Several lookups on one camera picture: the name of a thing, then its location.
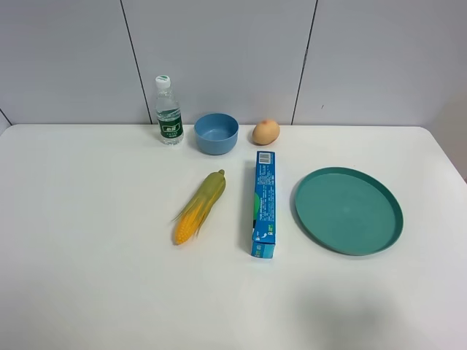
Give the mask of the blue toothpaste box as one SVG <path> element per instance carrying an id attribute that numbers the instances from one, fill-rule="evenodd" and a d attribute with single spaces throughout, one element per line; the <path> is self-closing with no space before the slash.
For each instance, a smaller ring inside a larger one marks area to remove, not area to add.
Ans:
<path id="1" fill-rule="evenodd" d="M 276 246 L 275 153 L 257 151 L 251 255 L 271 259 Z"/>

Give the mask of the blue plastic bowl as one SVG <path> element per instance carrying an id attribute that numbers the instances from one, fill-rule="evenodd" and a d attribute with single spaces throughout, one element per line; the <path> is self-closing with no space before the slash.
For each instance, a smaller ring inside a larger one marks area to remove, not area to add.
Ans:
<path id="1" fill-rule="evenodd" d="M 228 114 L 206 114 L 196 121 L 193 129 L 198 148 L 208 155 L 226 154 L 238 140 L 239 124 Z"/>

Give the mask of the tan round fruit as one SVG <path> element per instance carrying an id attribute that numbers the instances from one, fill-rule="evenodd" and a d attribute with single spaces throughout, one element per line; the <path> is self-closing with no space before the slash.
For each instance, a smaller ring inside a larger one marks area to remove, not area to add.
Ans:
<path id="1" fill-rule="evenodd" d="M 280 134 L 280 126 L 275 120 L 262 120 L 252 132 L 252 141 L 258 145 L 268 145 L 274 142 Z"/>

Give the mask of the yellow corn cob toy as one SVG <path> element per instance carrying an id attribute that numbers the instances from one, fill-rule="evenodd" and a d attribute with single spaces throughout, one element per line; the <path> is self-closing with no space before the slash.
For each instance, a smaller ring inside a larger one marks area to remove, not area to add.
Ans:
<path id="1" fill-rule="evenodd" d="M 210 173 L 201 183 L 181 212 L 175 217 L 176 222 L 173 242 L 175 245 L 186 243 L 197 237 L 201 226 L 209 216 L 212 207 L 216 204 L 225 190 L 225 171 Z"/>

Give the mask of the clear water bottle green label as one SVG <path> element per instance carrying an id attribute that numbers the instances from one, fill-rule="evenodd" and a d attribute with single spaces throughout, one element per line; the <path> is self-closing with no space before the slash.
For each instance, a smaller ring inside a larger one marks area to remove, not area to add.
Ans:
<path id="1" fill-rule="evenodd" d="M 171 80 L 167 75 L 159 75 L 155 78 L 155 84 L 155 112 L 162 142 L 167 145 L 179 144 L 183 140 L 184 131 L 180 105 L 172 90 Z"/>

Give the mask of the teal round plate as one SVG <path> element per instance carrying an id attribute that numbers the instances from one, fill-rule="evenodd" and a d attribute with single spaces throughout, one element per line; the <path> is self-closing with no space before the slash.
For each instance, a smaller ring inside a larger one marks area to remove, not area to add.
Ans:
<path id="1" fill-rule="evenodd" d="M 377 179 L 351 168 L 321 168 L 306 175 L 293 203 L 304 232 L 339 254 L 382 252 L 400 238 L 404 228 L 394 194 Z"/>

